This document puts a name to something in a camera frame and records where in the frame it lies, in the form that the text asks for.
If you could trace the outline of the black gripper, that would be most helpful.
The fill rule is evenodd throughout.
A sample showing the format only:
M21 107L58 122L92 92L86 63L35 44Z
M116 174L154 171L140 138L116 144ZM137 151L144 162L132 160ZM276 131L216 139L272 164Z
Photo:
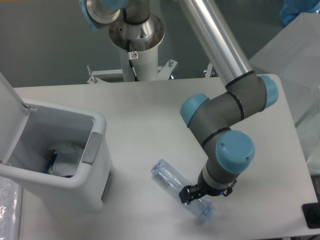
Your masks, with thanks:
M224 196L228 197L233 192L233 187L237 182L233 181L228 183L227 186L224 186L222 189L212 188L209 185L205 184L203 186L195 185L186 185L179 192L179 198L182 204L190 204L193 200L197 198L202 198L204 196Z

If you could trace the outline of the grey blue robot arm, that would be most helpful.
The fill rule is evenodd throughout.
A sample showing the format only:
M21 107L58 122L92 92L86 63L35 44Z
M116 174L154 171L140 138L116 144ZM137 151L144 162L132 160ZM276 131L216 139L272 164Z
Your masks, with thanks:
M253 141L234 124L272 106L276 83L250 67L213 0L181 0L181 9L225 85L215 98L203 93L189 97L180 115L208 159L197 183L182 188L179 198L189 204L205 195L228 196L237 177L255 154ZM121 55L126 82L152 81L159 76L157 50L164 38L162 21L150 11L148 0L81 0L82 14L92 31L109 26L109 36Z

